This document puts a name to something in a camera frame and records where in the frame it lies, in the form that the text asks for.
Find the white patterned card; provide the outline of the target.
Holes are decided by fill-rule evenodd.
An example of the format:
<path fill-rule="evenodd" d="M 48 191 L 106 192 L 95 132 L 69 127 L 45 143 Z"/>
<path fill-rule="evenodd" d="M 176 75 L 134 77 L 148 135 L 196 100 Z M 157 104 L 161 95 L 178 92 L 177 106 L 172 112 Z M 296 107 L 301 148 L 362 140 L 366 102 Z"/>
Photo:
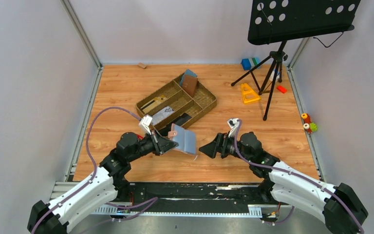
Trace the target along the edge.
<path fill-rule="evenodd" d="M 152 116 L 152 121 L 151 121 L 152 125 L 157 125 L 158 123 L 160 123 L 161 121 L 169 117 L 173 112 L 174 110 L 169 106 L 161 109 L 160 111 L 158 111 L 156 114 Z"/>

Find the black card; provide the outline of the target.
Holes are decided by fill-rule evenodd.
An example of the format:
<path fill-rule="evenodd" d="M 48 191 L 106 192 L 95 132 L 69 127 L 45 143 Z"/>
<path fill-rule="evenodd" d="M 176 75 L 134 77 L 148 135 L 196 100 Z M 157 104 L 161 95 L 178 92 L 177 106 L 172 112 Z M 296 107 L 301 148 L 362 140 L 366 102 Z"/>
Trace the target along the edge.
<path fill-rule="evenodd" d="M 183 113 L 181 116 L 177 117 L 172 123 L 178 126 L 183 126 L 186 122 L 188 122 L 192 117 L 187 114 Z"/>

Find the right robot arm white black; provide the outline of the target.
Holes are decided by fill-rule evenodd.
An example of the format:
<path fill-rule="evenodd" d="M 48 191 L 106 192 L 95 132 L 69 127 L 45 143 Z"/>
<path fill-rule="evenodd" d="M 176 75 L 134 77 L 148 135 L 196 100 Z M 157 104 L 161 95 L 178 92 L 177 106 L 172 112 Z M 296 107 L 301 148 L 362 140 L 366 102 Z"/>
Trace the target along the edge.
<path fill-rule="evenodd" d="M 361 234 L 362 224 L 369 213 L 352 187 L 345 183 L 336 186 L 306 176 L 271 155 L 253 132 L 239 140 L 228 133 L 218 133 L 199 151 L 210 158 L 220 154 L 250 162 L 249 169 L 263 178 L 259 198 L 264 203 L 274 200 L 301 209 L 320 221 L 333 234 Z"/>

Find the pink card holder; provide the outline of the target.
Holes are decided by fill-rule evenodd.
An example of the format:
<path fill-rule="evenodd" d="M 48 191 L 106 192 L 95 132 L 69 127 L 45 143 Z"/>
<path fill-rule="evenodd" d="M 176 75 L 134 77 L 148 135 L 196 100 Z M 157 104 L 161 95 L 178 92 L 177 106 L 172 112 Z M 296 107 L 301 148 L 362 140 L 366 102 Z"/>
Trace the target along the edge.
<path fill-rule="evenodd" d="M 168 132 L 170 140 L 178 143 L 174 149 L 189 155 L 197 155 L 196 134 L 176 124 L 171 125 Z"/>

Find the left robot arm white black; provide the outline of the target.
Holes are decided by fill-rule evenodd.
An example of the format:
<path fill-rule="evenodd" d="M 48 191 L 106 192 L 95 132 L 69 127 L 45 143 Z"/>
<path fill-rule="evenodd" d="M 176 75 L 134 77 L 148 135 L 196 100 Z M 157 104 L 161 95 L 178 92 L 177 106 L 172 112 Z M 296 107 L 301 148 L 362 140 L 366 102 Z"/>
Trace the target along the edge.
<path fill-rule="evenodd" d="M 31 209 L 27 230 L 32 234 L 67 234 L 79 222 L 107 202 L 125 201 L 130 195 L 125 174 L 131 162 L 153 153 L 160 156 L 178 143 L 152 131 L 139 138 L 124 133 L 116 147 L 80 183 L 52 201 L 38 201 Z"/>

